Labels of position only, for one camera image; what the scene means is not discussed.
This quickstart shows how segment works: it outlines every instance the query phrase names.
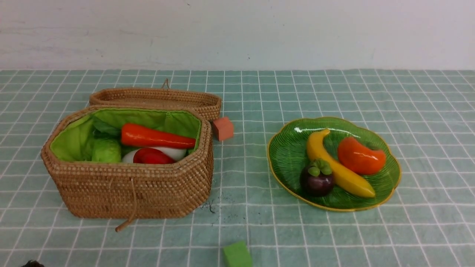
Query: white wall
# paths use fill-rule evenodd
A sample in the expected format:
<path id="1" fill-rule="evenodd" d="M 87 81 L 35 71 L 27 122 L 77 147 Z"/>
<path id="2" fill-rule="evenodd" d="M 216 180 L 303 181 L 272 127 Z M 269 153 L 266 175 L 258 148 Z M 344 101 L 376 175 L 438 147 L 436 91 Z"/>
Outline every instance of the white wall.
<path id="1" fill-rule="evenodd" d="M 0 68 L 475 69 L 475 0 L 0 0 Z"/>

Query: orange carrot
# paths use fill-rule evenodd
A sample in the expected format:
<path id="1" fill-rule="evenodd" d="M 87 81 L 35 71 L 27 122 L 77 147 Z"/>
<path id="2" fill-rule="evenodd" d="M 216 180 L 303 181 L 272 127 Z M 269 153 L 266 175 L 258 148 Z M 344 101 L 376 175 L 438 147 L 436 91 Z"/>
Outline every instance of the orange carrot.
<path id="1" fill-rule="evenodd" d="M 121 143 L 128 146 L 167 146 L 178 149 L 195 147 L 196 139 L 127 123 L 122 126 Z"/>

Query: yellow plate rim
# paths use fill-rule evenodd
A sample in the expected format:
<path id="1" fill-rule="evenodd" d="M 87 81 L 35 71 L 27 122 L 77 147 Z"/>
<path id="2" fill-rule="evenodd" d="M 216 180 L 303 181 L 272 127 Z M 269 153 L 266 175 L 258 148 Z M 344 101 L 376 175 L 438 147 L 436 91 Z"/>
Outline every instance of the yellow plate rim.
<path id="1" fill-rule="evenodd" d="M 383 143 L 386 145 L 386 147 L 388 148 L 388 152 L 389 152 L 389 155 L 396 161 L 397 165 L 398 165 L 398 168 L 399 168 L 399 177 L 398 177 L 398 181 L 396 182 L 396 185 L 393 187 L 393 189 L 391 190 L 391 193 L 388 195 L 387 198 L 385 198 L 384 200 L 382 200 L 381 202 L 379 202 L 378 204 L 374 204 L 374 205 L 371 205 L 371 206 L 368 206 L 368 207 L 364 207 L 364 208 L 356 208 L 356 209 L 336 209 L 336 208 L 330 208 L 330 207 L 326 207 L 326 206 L 323 206 L 323 205 L 320 205 L 320 204 L 316 204 L 316 203 L 313 203 L 309 200 L 306 200 L 304 199 L 303 197 L 295 194 L 294 192 L 292 192 L 292 190 L 288 189 L 281 181 L 279 178 L 277 178 L 277 175 L 276 173 L 274 172 L 274 168 L 272 167 L 272 161 L 270 160 L 270 155 L 269 155 L 269 149 L 270 149 L 270 144 L 272 143 L 272 140 L 274 139 L 274 137 L 276 137 L 277 135 L 279 135 L 283 129 L 285 127 L 287 127 L 287 125 L 293 123 L 293 122 L 296 122 L 296 121 L 300 121 L 300 120 L 319 120 L 319 119 L 325 119 L 325 118 L 331 118 L 331 119 L 336 119 L 336 120 L 340 120 L 340 121 L 345 121 L 345 122 L 348 122 L 352 125 L 354 125 L 356 128 L 360 128 L 360 129 L 363 129 L 363 130 L 366 130 L 366 131 L 369 131 L 373 134 L 375 134 L 377 137 L 381 138 L 381 140 L 383 141 Z M 342 118 L 338 118 L 338 117 L 332 117 L 332 116 L 325 116 L 325 117 L 318 117 L 318 118 L 300 118 L 300 119 L 295 119 L 295 120 L 292 120 L 286 124 L 284 124 L 284 126 L 282 126 L 282 128 L 279 130 L 279 132 L 277 132 L 276 134 L 274 134 L 272 136 L 272 138 L 270 139 L 269 143 L 267 144 L 267 161 L 269 162 L 269 167 L 270 167 L 270 171 L 272 173 L 272 175 L 274 176 L 274 178 L 277 180 L 277 182 L 285 189 L 287 190 L 290 194 L 292 194 L 294 197 L 300 199 L 301 201 L 309 204 L 310 206 L 314 206 L 314 207 L 317 207 L 317 208 L 320 208 L 320 209 L 323 209 L 323 210 L 329 210 L 329 211 L 337 211 L 337 212 L 352 212 L 352 211 L 361 211 L 361 210 L 370 210 L 370 209 L 373 209 L 373 208 L 376 208 L 376 207 L 379 207 L 381 206 L 382 204 L 386 203 L 389 199 L 391 199 L 391 197 L 394 195 L 394 192 L 396 191 L 396 188 L 399 186 L 399 183 L 401 182 L 401 177 L 402 177 L 402 171 L 401 171 L 401 165 L 399 164 L 399 161 L 398 159 L 392 154 L 391 152 L 391 148 L 390 146 L 386 143 L 386 141 L 377 133 L 369 130 L 369 129 L 366 129 L 366 128 L 363 128 L 363 127 L 359 127 L 358 125 L 350 122 L 350 121 L 347 121 L 345 119 L 342 119 Z"/>

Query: yellow banana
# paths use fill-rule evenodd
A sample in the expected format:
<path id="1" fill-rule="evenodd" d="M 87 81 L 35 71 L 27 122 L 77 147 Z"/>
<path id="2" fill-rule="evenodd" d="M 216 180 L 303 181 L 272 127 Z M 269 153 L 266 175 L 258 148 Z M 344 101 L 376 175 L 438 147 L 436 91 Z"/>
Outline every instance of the yellow banana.
<path id="1" fill-rule="evenodd" d="M 323 129 L 312 133 L 307 140 L 307 155 L 311 161 L 321 158 L 330 164 L 335 184 L 353 195 L 374 198 L 376 193 L 370 183 L 336 161 L 323 146 L 323 139 L 330 133 Z"/>

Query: foam cube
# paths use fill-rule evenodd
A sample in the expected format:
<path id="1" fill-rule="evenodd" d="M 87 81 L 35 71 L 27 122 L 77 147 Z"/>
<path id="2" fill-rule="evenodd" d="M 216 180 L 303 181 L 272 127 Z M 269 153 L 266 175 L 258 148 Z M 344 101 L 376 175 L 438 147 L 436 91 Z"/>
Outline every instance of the foam cube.
<path id="1" fill-rule="evenodd" d="M 251 254 L 244 241 L 224 247 L 223 252 L 228 267 L 252 267 Z"/>
<path id="2" fill-rule="evenodd" d="M 214 120 L 212 127 L 214 135 L 218 141 L 223 141 L 234 136 L 234 125 L 228 117 Z"/>

